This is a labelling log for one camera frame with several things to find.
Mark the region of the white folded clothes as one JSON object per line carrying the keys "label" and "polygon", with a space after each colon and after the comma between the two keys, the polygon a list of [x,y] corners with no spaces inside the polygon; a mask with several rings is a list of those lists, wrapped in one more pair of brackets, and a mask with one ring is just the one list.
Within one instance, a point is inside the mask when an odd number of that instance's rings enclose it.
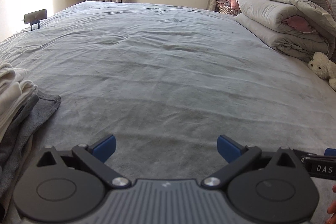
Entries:
{"label": "white folded clothes", "polygon": [[38,92],[38,86],[28,79],[30,71],[1,63],[1,140],[15,114]]}

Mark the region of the pink clothes pile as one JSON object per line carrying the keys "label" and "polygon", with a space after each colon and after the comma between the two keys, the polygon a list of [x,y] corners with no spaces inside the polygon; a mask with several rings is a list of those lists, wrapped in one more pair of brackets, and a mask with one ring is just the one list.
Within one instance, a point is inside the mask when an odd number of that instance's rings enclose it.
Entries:
{"label": "pink clothes pile", "polygon": [[238,0],[217,0],[217,7],[225,14],[237,15],[241,12]]}

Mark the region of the grey folded garment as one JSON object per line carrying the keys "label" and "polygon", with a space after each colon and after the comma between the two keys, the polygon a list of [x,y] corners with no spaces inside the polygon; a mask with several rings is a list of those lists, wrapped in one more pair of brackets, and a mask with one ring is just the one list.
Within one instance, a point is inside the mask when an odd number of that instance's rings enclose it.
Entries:
{"label": "grey folded garment", "polygon": [[60,96],[38,92],[15,114],[1,141],[1,196],[17,182],[31,152],[34,133],[51,118],[60,104]]}

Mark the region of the grey bed sheet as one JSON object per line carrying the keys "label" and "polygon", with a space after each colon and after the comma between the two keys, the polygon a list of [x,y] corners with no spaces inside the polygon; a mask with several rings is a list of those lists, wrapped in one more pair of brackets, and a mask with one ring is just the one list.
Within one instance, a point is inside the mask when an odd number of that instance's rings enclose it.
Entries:
{"label": "grey bed sheet", "polygon": [[[83,2],[1,42],[61,104],[41,127],[14,190],[20,223],[324,223],[333,180],[294,149],[335,148],[335,92],[302,61],[234,18],[185,7]],[[105,164],[131,181],[108,189],[72,155],[106,135]],[[221,189],[226,135],[262,154]]]}

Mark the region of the white plush dog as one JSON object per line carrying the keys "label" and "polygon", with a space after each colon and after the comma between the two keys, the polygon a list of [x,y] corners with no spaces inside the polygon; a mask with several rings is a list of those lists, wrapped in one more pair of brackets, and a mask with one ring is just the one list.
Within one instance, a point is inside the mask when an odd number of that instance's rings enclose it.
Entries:
{"label": "white plush dog", "polygon": [[310,70],[312,70],[319,78],[328,80],[329,86],[335,90],[336,88],[336,68],[335,63],[332,62],[324,53],[316,52],[313,59],[308,62]]}

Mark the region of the small black device on stand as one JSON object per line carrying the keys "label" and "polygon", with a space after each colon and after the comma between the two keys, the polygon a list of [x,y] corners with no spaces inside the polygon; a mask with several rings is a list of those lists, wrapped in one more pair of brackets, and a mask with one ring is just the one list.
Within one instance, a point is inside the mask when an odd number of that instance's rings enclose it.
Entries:
{"label": "small black device on stand", "polygon": [[42,9],[25,14],[23,21],[24,24],[30,25],[30,30],[33,30],[33,26],[36,24],[38,25],[39,29],[41,21],[45,19],[47,19],[47,9]]}

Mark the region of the folded grey duvet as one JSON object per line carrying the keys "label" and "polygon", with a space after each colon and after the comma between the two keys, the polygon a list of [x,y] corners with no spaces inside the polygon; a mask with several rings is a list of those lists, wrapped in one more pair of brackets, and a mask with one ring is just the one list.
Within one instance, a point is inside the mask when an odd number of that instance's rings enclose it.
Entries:
{"label": "folded grey duvet", "polygon": [[236,21],[275,51],[308,62],[335,59],[335,10],[328,0],[238,0]]}

